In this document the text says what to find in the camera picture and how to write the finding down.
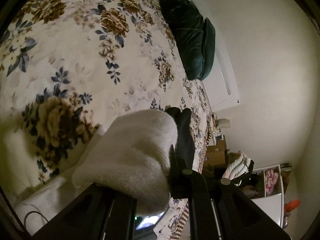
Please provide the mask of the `dark green folded quilt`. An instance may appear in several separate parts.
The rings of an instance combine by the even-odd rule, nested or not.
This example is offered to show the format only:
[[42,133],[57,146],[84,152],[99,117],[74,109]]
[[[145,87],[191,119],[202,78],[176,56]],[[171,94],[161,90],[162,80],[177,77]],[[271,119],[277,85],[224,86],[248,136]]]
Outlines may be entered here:
[[190,0],[159,0],[162,15],[177,44],[188,80],[203,81],[215,56],[216,31]]

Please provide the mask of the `folded black garment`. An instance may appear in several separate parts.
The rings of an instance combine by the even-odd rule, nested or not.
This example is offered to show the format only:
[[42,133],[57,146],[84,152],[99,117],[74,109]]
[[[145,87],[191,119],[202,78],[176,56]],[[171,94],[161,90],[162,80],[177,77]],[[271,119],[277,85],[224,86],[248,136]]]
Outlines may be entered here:
[[177,126],[178,138],[175,146],[176,157],[185,161],[188,169],[193,169],[195,144],[190,131],[191,110],[169,107],[165,112],[170,115]]

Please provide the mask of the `pink blanket on shelf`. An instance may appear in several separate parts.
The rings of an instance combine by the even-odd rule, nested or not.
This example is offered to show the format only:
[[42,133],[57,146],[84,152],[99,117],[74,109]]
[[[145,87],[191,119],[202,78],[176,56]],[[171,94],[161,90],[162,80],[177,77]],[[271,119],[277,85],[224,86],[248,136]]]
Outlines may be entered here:
[[274,190],[274,187],[278,181],[279,174],[272,168],[265,171],[265,192],[266,196],[270,196]]

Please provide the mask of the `large cardboard box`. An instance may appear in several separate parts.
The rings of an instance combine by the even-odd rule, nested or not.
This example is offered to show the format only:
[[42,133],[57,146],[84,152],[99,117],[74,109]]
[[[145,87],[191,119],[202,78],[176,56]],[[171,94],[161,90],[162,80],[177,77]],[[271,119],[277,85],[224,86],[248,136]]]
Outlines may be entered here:
[[203,167],[212,170],[216,167],[226,167],[227,165],[227,144],[225,140],[217,140],[216,145],[207,147]]

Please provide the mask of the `white bed headboard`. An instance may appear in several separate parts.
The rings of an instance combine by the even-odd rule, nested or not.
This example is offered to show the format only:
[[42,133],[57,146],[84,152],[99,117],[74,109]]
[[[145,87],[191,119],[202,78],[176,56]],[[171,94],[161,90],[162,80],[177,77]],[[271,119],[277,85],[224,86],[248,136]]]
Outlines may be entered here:
[[203,17],[208,18],[215,27],[214,63],[210,74],[202,83],[206,91],[211,110],[218,112],[240,104],[240,96],[234,70],[225,41],[217,25],[216,17],[210,12],[205,0],[193,1]]

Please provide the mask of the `white bedside table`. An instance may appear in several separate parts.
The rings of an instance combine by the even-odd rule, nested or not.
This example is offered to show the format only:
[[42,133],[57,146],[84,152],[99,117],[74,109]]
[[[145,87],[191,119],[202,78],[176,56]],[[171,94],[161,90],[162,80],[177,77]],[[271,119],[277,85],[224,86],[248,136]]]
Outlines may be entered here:
[[219,120],[214,119],[213,120],[213,125],[210,128],[210,140],[209,140],[209,146],[210,145],[216,145],[216,142],[218,140],[223,139],[223,132],[222,128],[219,126]]

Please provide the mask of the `floral bed blanket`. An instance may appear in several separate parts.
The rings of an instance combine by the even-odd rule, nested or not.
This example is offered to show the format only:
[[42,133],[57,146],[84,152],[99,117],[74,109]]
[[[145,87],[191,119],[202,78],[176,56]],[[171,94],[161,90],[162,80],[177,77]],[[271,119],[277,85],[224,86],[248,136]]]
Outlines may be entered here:
[[142,109],[191,110],[193,168],[210,110],[159,0],[28,0],[1,37],[1,187],[33,234],[74,197],[66,171],[99,126]]

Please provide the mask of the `white knitted sweater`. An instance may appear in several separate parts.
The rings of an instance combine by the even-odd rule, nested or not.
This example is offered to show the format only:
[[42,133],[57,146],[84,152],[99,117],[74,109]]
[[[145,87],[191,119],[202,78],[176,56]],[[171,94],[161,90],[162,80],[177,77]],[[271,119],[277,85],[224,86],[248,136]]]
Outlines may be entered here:
[[137,213],[152,216],[170,200],[170,149],[178,131],[169,114],[146,109],[117,117],[72,175],[78,191],[92,183],[137,199]]

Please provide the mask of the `chair with piled jackets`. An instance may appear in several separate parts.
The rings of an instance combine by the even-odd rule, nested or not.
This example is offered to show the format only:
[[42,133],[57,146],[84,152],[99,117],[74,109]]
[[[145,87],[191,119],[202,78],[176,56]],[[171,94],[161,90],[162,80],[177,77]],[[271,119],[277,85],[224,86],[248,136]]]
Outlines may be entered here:
[[229,152],[227,154],[227,168],[222,178],[230,180],[240,186],[253,172],[254,161],[244,152]]

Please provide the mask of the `white wardrobe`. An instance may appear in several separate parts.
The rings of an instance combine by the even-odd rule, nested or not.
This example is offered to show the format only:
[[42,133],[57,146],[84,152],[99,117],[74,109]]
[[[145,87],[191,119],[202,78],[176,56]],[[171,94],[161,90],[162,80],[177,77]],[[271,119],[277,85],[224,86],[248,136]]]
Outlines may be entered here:
[[[279,174],[278,181],[270,196],[265,192],[265,171],[272,168]],[[255,168],[252,172],[258,177],[258,182],[253,189],[257,192],[251,200],[259,206],[281,228],[286,227],[285,215],[285,191],[289,184],[289,175],[292,171],[290,163],[282,163],[267,167]]]

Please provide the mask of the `white table lamp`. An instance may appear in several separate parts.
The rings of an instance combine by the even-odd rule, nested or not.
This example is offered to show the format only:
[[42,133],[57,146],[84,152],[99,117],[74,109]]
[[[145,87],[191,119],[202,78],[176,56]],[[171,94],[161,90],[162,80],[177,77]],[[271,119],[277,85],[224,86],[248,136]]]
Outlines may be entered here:
[[231,127],[231,123],[230,120],[228,119],[217,119],[217,127],[219,129],[226,129],[226,128],[230,128]]

